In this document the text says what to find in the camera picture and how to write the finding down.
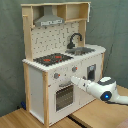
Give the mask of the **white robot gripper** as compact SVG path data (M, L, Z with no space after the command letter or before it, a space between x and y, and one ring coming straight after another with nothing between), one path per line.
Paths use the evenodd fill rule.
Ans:
M80 89L86 87L86 91L90 95L101 101L111 100L117 89L116 81L111 77L103 77L98 82L94 82L72 76L71 82Z

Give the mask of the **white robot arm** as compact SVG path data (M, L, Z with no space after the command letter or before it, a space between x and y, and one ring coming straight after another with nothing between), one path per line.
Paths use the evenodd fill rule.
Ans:
M128 106L128 96L121 96L118 93L117 83L111 77L103 77L98 82L94 82L72 76L71 82L83 91L105 103Z

